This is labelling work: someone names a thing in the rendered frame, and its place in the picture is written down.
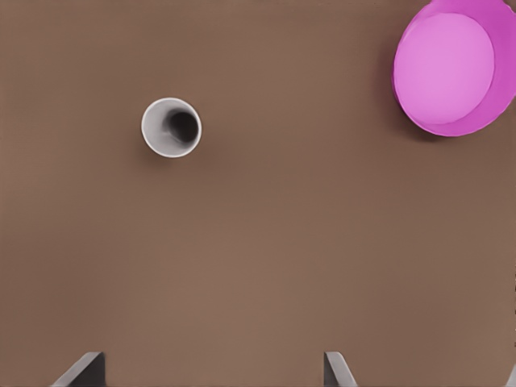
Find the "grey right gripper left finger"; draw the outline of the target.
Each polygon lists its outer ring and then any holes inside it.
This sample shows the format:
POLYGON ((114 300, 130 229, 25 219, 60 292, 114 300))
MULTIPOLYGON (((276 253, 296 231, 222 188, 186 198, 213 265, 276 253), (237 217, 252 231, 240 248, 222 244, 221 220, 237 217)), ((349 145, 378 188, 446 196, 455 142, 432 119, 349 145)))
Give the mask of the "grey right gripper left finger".
POLYGON ((106 387, 106 357, 87 352, 49 387, 106 387))

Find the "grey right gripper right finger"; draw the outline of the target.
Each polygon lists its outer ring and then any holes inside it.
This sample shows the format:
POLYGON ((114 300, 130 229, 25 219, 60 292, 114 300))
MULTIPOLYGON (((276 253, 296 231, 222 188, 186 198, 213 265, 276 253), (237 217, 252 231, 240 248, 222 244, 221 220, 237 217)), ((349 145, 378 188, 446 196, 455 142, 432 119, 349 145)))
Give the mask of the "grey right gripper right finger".
POLYGON ((340 352, 324 352, 323 385, 325 387, 357 387, 355 377, 340 352))

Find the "pink round tray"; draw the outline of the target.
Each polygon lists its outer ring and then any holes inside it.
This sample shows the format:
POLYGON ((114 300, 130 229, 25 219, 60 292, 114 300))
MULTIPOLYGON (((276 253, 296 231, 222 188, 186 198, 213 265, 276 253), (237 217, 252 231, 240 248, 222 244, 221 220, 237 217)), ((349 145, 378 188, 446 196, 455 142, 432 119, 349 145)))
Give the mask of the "pink round tray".
POLYGON ((430 0, 399 40, 391 81, 424 131, 487 127, 516 98, 516 12, 504 0, 430 0))

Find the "white cup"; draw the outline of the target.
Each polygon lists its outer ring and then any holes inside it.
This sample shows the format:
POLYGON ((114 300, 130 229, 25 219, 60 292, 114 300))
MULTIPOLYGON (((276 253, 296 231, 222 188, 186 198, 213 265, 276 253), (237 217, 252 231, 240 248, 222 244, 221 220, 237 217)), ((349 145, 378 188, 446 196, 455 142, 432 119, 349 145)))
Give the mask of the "white cup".
POLYGON ((144 141, 156 154, 179 158, 198 146, 202 121, 188 102, 180 98, 161 98, 144 111, 141 131, 144 141))

